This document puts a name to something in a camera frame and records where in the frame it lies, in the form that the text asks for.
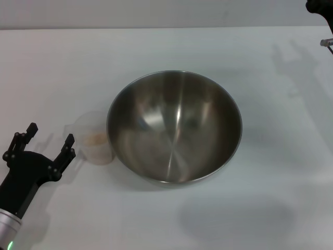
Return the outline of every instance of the white table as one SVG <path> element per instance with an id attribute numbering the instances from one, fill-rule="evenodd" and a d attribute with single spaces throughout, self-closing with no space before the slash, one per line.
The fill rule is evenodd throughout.
<path id="1" fill-rule="evenodd" d="M 0 31 L 0 153 L 55 158 L 63 127 L 107 110 L 131 81 L 180 69 L 221 84 L 240 108 L 240 147 L 223 170 L 156 186 L 117 159 L 75 159 L 42 186 L 13 250 L 333 248 L 333 56 L 328 27 Z M 0 181 L 8 172 L 0 162 Z"/>

